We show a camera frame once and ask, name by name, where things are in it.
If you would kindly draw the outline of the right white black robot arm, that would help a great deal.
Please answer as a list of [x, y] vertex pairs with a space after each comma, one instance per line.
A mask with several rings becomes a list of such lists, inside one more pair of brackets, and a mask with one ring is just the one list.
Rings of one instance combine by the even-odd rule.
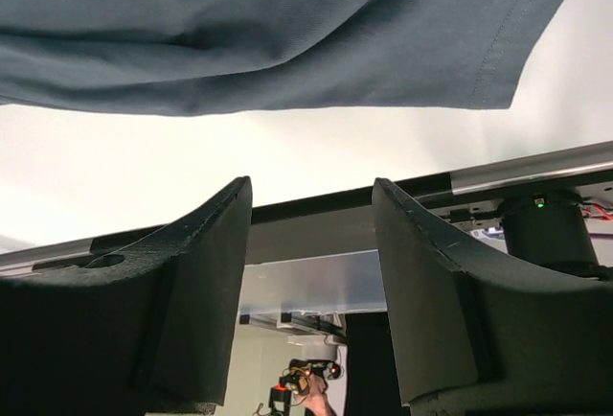
[[[612, 274], [580, 197], [512, 196], [505, 251], [373, 187], [389, 319], [350, 349], [357, 415], [612, 410]], [[188, 215], [67, 266], [1, 281], [5, 415], [206, 413], [225, 399], [251, 226], [239, 177]]]

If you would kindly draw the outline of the grey blue polo shirt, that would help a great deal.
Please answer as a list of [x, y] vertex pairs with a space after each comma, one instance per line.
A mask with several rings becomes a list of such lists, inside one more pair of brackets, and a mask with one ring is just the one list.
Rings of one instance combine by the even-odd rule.
[[564, 0], [1, 0], [1, 101], [503, 109]]

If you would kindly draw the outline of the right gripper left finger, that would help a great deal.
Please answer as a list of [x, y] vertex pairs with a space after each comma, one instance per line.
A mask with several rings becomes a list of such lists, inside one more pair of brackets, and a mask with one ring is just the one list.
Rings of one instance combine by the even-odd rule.
[[5, 415], [212, 413], [226, 397], [248, 177], [140, 240], [1, 281]]

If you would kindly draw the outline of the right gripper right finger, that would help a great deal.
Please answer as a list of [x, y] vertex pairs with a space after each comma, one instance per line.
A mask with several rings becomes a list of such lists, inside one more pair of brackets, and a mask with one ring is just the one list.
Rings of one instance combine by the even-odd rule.
[[379, 178], [372, 210], [401, 404], [414, 415], [606, 415], [612, 286], [482, 243]]

